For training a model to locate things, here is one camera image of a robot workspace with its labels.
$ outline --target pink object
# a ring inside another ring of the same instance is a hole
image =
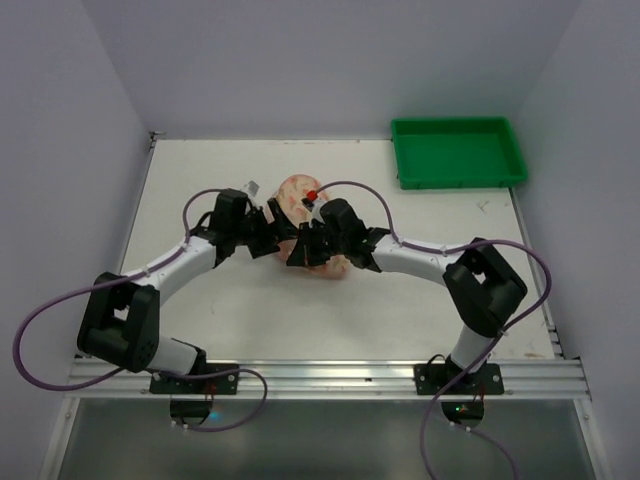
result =
[[[280,208],[287,215],[287,218],[296,227],[304,222],[311,221],[311,212],[309,212],[302,204],[302,199],[306,197],[309,192],[314,195],[316,189],[320,188],[320,182],[309,175],[292,175],[287,178],[278,191],[275,193],[275,198],[280,205]],[[320,192],[317,194],[317,198],[323,200],[329,200],[329,195],[326,192]],[[265,209],[267,217],[270,217],[269,209]],[[277,254],[283,262],[289,258],[289,255],[295,247],[295,240],[286,240],[280,243],[280,252]],[[307,270],[311,273],[320,275],[327,278],[342,278],[349,270],[351,264],[342,255],[336,255],[319,267],[307,267]]]

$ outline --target plastic tray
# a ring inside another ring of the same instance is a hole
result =
[[[391,132],[402,189],[512,187],[527,178],[506,118],[399,118]]]

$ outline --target white table surface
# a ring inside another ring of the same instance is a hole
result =
[[[151,163],[123,271],[152,261],[182,236],[185,201],[205,188],[240,188],[249,180],[266,201],[289,175],[323,183],[357,180],[389,202],[396,229],[415,240],[463,243],[476,236],[522,241],[507,190],[402,191],[393,144],[367,141],[161,140]],[[386,227],[365,191],[336,187],[368,226]],[[214,196],[193,204],[193,224]],[[526,256],[500,251],[529,286]],[[325,280],[284,267],[273,257],[251,260],[240,248],[220,267],[192,281],[161,311],[161,332],[204,348],[209,358],[404,360],[448,354],[462,321],[446,289],[402,274],[352,269]],[[495,350],[502,359],[553,358],[542,312],[514,327]]]

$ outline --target white wall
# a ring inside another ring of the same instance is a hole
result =
[[[380,137],[515,114],[579,0],[83,0],[150,130]]]
[[[638,478],[640,2],[584,0],[517,130],[560,339],[584,361],[616,478]]]
[[[36,478],[60,396],[14,371],[38,303],[92,282],[123,252],[148,141],[79,0],[0,4],[0,477]],[[86,299],[36,320],[25,361],[63,382]]]

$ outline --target glass panel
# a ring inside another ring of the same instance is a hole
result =
[[[81,402],[60,478],[424,479],[423,401],[271,401],[221,434],[171,428],[165,400]],[[223,424],[252,404],[216,399]],[[492,445],[452,429],[438,412],[427,444],[442,479],[510,479]],[[481,429],[504,444],[523,478],[593,479],[572,402],[487,402]]]

